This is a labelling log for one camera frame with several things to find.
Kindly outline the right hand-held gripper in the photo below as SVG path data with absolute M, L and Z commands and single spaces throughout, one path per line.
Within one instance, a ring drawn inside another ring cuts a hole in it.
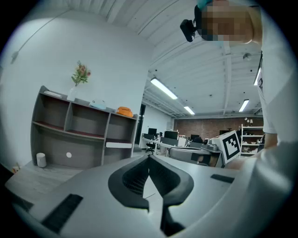
M 190 147 L 172 147 L 169 157 L 197 165 L 225 168 L 241 154 L 241 146 L 236 131 L 226 132 L 202 144 L 191 143 Z

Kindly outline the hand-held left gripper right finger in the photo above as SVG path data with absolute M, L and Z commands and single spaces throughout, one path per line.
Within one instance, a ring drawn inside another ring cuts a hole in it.
M 194 188 L 194 180 L 187 172 L 154 155 L 149 156 L 149 176 L 163 199 L 160 230 L 167 237 L 172 236 L 185 227 L 172 218 L 169 207 L 186 200 Z

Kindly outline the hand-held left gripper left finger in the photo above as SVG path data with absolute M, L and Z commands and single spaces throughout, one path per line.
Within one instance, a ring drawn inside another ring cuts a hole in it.
M 148 211 L 149 202 L 143 198 L 148 177 L 149 156 L 143 156 L 113 172 L 108 179 L 108 188 L 123 206 Z

